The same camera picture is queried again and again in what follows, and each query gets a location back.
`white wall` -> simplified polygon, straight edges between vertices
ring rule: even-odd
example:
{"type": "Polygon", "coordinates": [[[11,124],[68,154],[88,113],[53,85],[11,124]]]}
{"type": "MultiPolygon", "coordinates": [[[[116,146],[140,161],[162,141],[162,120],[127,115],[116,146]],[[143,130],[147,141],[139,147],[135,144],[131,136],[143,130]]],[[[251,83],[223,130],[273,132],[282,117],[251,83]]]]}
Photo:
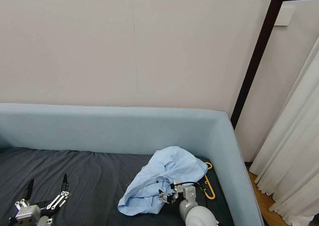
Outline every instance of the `white wall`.
{"type": "MultiPolygon", "coordinates": [[[[0,0],[0,102],[231,114],[269,2],[0,0]]],[[[319,33],[318,6],[272,35],[236,131],[246,161],[319,33]]]]}
{"type": "Polygon", "coordinates": [[[245,161],[253,161],[319,35],[319,0],[290,2],[290,25],[277,26],[264,53],[236,135],[245,161]]]}

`wall switch plate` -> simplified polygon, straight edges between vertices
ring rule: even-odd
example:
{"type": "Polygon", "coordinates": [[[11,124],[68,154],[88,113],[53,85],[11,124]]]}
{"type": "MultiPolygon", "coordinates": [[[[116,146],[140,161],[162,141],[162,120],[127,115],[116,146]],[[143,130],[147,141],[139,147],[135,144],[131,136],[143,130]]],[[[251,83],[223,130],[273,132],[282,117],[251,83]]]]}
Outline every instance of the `wall switch plate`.
{"type": "Polygon", "coordinates": [[[293,14],[296,11],[295,5],[291,3],[283,3],[280,8],[277,20],[275,22],[275,26],[287,26],[290,23],[290,20],[293,14]]]}

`dark wooden door frame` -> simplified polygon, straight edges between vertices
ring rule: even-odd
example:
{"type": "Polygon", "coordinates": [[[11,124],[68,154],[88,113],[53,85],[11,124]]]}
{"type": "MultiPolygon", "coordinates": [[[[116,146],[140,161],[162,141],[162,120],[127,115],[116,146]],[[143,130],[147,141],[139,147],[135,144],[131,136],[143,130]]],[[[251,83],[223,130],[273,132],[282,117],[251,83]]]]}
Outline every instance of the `dark wooden door frame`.
{"type": "Polygon", "coordinates": [[[247,72],[246,72],[243,84],[241,86],[241,89],[233,110],[233,114],[230,119],[234,129],[236,128],[240,114],[243,110],[245,101],[247,99],[249,90],[251,88],[256,72],[258,70],[260,61],[265,52],[271,32],[274,28],[279,10],[284,1],[290,1],[290,0],[271,0],[270,5],[268,7],[268,11],[267,11],[263,26],[259,33],[258,40],[255,46],[255,49],[253,51],[253,55],[250,59],[247,72]]]}

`bed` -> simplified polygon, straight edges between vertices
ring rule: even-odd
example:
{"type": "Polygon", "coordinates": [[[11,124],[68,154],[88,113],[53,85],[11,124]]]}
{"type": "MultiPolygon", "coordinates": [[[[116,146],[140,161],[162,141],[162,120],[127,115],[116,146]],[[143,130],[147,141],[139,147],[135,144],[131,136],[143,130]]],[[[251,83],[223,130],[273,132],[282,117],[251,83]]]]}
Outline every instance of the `bed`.
{"type": "Polygon", "coordinates": [[[169,206],[158,215],[133,218],[117,211],[118,199],[141,167],[156,150],[172,145],[213,163],[215,171],[208,173],[218,200],[209,208],[217,219],[224,225],[263,225],[226,113],[32,104],[0,104],[0,199],[5,202],[0,223],[5,225],[29,179],[35,179],[31,199],[36,202],[52,199],[67,173],[72,195],[55,218],[61,225],[183,225],[169,206]]]}

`light blue upholstered headboard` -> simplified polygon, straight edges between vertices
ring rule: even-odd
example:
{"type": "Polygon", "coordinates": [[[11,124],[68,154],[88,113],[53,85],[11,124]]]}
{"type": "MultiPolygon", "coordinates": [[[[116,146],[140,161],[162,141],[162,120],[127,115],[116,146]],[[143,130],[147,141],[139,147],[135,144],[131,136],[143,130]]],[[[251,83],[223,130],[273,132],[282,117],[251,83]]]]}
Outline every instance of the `light blue upholstered headboard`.
{"type": "Polygon", "coordinates": [[[263,225],[225,112],[0,104],[0,147],[153,154],[172,145],[214,164],[236,226],[263,225]]]}

